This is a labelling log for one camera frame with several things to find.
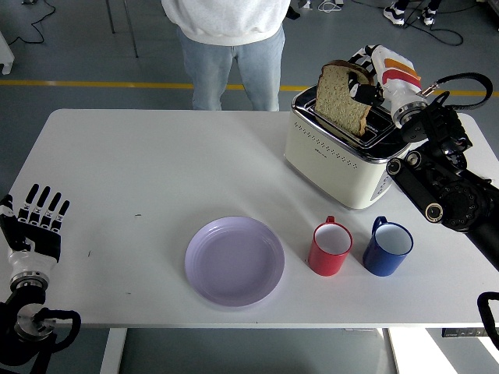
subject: robot finger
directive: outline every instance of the robot finger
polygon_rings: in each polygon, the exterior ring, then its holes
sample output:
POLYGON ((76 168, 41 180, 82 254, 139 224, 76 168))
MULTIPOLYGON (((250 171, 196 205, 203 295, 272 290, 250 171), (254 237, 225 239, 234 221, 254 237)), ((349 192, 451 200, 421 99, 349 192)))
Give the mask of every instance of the robot finger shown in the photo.
POLYGON ((364 69, 369 70, 370 72, 373 71, 373 62, 371 60, 366 60, 362 64, 360 64, 364 69))
POLYGON ((364 52, 366 53, 366 55, 368 56, 372 56, 373 55, 373 52, 374 50, 379 47, 379 44, 374 44, 374 45, 367 45, 366 47, 363 48, 364 52))
POLYGON ((33 187, 31 187, 31 190, 28 193, 28 196, 26 197, 26 201, 24 202, 21 209, 19 209, 19 216, 18 216, 19 222, 28 221, 28 214, 30 213, 31 203, 33 203, 34 197, 37 195, 39 187, 40 186, 37 185, 36 183, 33 185, 33 187))
POLYGON ((350 97, 359 103, 376 107, 383 104, 384 99, 380 95, 378 87, 370 84, 359 84, 354 72, 349 73, 349 91, 350 97))
POLYGON ((69 201, 66 200, 62 204, 61 209, 59 210, 59 213, 57 214, 57 217, 52 222, 52 224, 50 226, 50 231, 53 231, 53 232, 57 233, 57 232, 59 232, 61 230, 62 219, 64 218, 64 215, 67 212, 68 208, 69 208, 69 201))
POLYGON ((50 205, 48 206, 44 216, 41 218, 40 227, 48 229, 48 225, 52 221, 52 214, 54 213, 54 210, 57 207, 57 204, 59 203, 60 199, 61 199, 61 193, 57 192, 54 198, 52 199, 50 205))
POLYGON ((50 187, 46 186, 44 190, 41 192, 40 197, 38 198, 37 205, 33 209, 33 212, 31 212, 30 214, 30 224, 38 226, 38 221, 40 220, 41 208, 45 204, 45 200, 48 198, 49 193, 50 193, 50 187))
POLYGON ((28 249, 26 237, 22 233, 19 222, 12 211, 12 196, 7 195, 0 201, 0 228, 9 247, 22 251, 28 249))
POLYGON ((349 62, 352 64, 356 64, 360 59, 367 58, 370 60, 370 57, 367 56, 365 48, 360 48, 350 59, 349 62))

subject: mug handle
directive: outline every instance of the mug handle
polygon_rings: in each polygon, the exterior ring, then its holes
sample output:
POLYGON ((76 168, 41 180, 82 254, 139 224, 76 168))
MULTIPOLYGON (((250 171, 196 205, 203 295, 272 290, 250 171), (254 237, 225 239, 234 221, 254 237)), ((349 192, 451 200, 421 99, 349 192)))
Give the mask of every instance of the mug handle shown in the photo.
POLYGON ((374 220, 374 224, 373 224, 373 232, 372 234, 374 234, 374 232, 376 231, 376 229, 378 227, 380 227, 382 224, 386 224, 388 221, 387 221, 387 218, 385 216, 379 216, 379 217, 376 217, 376 220, 374 220))

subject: yellow floor line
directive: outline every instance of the yellow floor line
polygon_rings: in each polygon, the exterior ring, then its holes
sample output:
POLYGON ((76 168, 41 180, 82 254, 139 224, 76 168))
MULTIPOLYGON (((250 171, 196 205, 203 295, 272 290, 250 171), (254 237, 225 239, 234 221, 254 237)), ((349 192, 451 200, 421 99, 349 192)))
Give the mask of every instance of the yellow floor line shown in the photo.
MULTIPOLYGON (((155 88, 164 90, 191 90, 192 83, 148 83, 148 82, 93 82, 93 81, 67 81, 67 80, 3 80, 0 86, 51 86, 51 87, 104 87, 104 88, 155 88)), ((281 91, 301 92, 309 86, 281 86, 281 91)), ((242 84, 228 84, 227 90, 244 90, 242 84)), ((438 95, 444 90, 435 90, 438 95)), ((450 90, 453 96, 484 96, 485 91, 450 90)), ((494 91, 493 97, 499 97, 499 92, 494 91)))

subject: sneaker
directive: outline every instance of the sneaker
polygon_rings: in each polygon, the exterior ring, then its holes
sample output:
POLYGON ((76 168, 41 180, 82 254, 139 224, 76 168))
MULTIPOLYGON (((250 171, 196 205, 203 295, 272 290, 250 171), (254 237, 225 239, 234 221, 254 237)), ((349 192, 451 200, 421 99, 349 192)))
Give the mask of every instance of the sneaker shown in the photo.
POLYGON ((298 8, 312 9, 312 4, 310 3, 310 0, 299 0, 298 1, 298 8))
POLYGON ((388 18, 394 25, 404 25, 404 11, 395 8, 395 3, 384 9, 383 16, 388 18))
POLYGON ((427 26, 431 26, 435 23, 435 15, 437 14, 436 10, 431 10, 430 8, 426 7, 423 9, 423 13, 421 13, 423 16, 423 22, 427 26))

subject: robotic arm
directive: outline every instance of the robotic arm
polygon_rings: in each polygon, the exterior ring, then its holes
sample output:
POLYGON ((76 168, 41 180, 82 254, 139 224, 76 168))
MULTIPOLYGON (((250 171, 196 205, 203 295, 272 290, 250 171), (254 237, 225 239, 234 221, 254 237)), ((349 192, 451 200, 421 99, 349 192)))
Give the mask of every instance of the robotic arm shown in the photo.
MULTIPOLYGON (((393 51, 380 45, 366 46, 350 62, 361 58, 363 66, 372 66, 371 73, 377 74, 375 94, 391 102, 391 116, 404 141, 416 143, 426 139, 405 159, 391 159, 387 173, 430 223, 464 233, 499 271, 499 189, 491 185, 490 179, 467 170, 464 152, 472 143, 456 113, 458 109, 484 104, 492 95, 492 82, 478 73, 463 73, 439 79, 421 90, 412 63, 393 51), (449 92, 444 92, 427 103, 427 96, 441 83, 454 79, 480 82, 486 89, 485 97, 476 104, 444 106, 449 96, 449 92)), ((368 105, 379 103, 379 97, 373 99, 369 95, 374 91, 359 85, 354 75, 349 76, 352 99, 368 105)), ((485 292, 478 298, 483 325, 499 349, 489 300, 499 300, 499 293, 485 292)))
POLYGON ((45 187, 31 209, 39 186, 34 185, 19 210, 13 212, 12 197, 0 200, 0 227, 9 246, 12 265, 9 299, 0 302, 0 362, 19 366, 37 355, 31 372, 45 372, 51 354, 67 348, 80 331, 80 315, 74 311, 50 310, 44 307, 45 292, 50 283, 50 272, 61 255, 59 230, 68 210, 65 201, 54 216, 61 199, 57 192, 43 217, 41 211, 50 193, 45 187), (55 319, 71 319, 68 337, 56 343, 55 319))

